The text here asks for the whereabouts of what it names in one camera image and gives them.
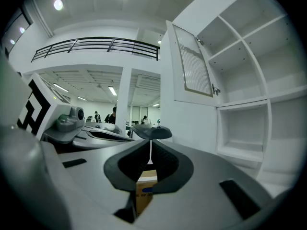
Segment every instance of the fluorescent light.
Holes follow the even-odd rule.
[[[109,86],[109,90],[112,92],[113,95],[117,95],[114,88],[112,86]]]
[[[61,0],[56,0],[54,2],[54,7],[56,10],[61,10],[63,8],[63,2]]]
[[[56,83],[54,83],[53,85],[56,86],[56,87],[58,87],[58,88],[60,88],[61,90],[64,90],[64,91],[66,91],[66,92],[69,92],[68,90],[62,88],[61,86],[58,86]]]

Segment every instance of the metal railing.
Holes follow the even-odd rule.
[[[31,62],[57,53],[93,49],[99,49],[105,52],[123,51],[131,53],[132,55],[136,54],[158,60],[160,47],[119,37],[80,37],[52,44],[37,50]]]

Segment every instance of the ceiling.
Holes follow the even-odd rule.
[[[50,83],[56,83],[76,97],[88,101],[117,103],[118,96],[109,90],[113,86],[118,94],[121,73],[97,70],[45,71],[40,76]],[[132,74],[128,105],[152,106],[160,103],[160,79],[141,74]]]
[[[140,16],[173,21],[193,0],[62,0],[63,9],[55,10],[55,0],[36,0],[51,31],[71,23],[91,19],[114,19]]]

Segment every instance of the cabinet door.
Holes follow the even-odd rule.
[[[174,100],[217,106],[204,55],[196,37],[167,21],[172,54]]]

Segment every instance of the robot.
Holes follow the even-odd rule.
[[[221,157],[165,141],[172,136],[166,127],[134,126],[139,139],[124,138],[115,127],[88,126],[83,110],[71,107],[37,74],[29,86],[17,125],[1,128],[0,166],[8,197],[20,202],[17,214],[29,214],[30,225],[249,229],[284,197],[272,200],[258,182]],[[60,154],[58,146],[81,150]],[[137,215],[136,183],[147,167],[156,170],[157,183],[151,202]]]

